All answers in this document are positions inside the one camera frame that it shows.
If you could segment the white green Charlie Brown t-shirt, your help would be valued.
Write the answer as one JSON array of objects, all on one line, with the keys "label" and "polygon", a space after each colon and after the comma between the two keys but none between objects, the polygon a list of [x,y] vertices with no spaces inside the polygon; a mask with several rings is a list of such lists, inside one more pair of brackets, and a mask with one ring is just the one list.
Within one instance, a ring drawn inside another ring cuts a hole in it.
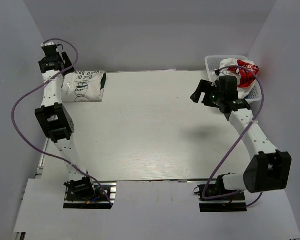
[{"label": "white green Charlie Brown t-shirt", "polygon": [[101,102],[107,74],[105,71],[74,71],[64,77],[62,101],[64,103]]}]

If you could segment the white red print t-shirt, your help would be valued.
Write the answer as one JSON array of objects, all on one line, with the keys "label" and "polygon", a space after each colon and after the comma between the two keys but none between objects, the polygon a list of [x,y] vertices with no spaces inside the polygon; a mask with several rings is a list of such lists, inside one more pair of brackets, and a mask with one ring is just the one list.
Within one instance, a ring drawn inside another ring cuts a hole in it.
[{"label": "white red print t-shirt", "polygon": [[213,85],[216,86],[218,76],[215,70],[222,69],[219,72],[221,76],[233,76],[237,79],[238,98],[257,101],[261,98],[258,90],[258,81],[253,76],[257,75],[260,71],[260,67],[255,65],[253,61],[242,60],[239,58],[225,58],[220,61],[211,71],[211,77]]}]

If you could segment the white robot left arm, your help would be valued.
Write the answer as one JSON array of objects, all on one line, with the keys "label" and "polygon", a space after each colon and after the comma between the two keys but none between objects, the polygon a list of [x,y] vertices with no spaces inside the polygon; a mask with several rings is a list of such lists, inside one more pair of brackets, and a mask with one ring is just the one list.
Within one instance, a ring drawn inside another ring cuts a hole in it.
[{"label": "white robot left arm", "polygon": [[45,57],[38,63],[46,85],[41,107],[35,110],[35,116],[45,136],[55,144],[61,157],[69,161],[66,164],[69,180],[64,185],[77,198],[89,200],[95,196],[96,187],[89,177],[82,174],[86,172],[84,168],[77,171],[80,158],[73,138],[75,125],[62,101],[64,74],[61,71],[71,63],[65,53],[59,53],[53,42],[44,43],[41,48]]}]

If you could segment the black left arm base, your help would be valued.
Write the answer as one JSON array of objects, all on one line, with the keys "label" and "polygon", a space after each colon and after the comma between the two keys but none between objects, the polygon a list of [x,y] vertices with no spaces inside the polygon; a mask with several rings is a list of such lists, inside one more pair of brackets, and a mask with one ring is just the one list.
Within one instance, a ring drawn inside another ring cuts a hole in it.
[{"label": "black left arm base", "polygon": [[110,210],[115,202],[117,183],[101,183],[101,187],[87,177],[81,180],[65,182],[66,187],[63,208],[77,210]]}]

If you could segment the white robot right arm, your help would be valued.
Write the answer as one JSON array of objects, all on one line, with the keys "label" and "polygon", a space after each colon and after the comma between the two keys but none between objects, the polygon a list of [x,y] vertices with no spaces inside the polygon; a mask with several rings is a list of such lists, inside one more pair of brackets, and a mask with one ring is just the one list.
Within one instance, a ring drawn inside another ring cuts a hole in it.
[{"label": "white robot right arm", "polygon": [[288,184],[292,157],[287,151],[280,151],[266,137],[250,104],[239,98],[235,77],[221,76],[216,84],[201,80],[190,99],[198,103],[201,97],[205,106],[218,108],[238,132],[239,138],[229,151],[232,152],[239,142],[243,142],[250,156],[244,172],[219,175],[212,190],[206,183],[201,198],[205,201],[226,200],[243,191],[263,193],[284,190]]}]

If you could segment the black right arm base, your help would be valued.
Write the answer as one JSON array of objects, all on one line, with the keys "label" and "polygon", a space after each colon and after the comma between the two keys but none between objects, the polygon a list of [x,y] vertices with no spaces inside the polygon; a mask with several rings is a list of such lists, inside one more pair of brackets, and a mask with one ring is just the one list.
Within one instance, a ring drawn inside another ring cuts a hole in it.
[{"label": "black right arm base", "polygon": [[213,179],[204,194],[206,183],[197,185],[193,193],[199,197],[199,210],[201,213],[239,213],[246,212],[246,198],[243,192],[232,194],[235,190],[226,190],[222,180],[223,175]]}]

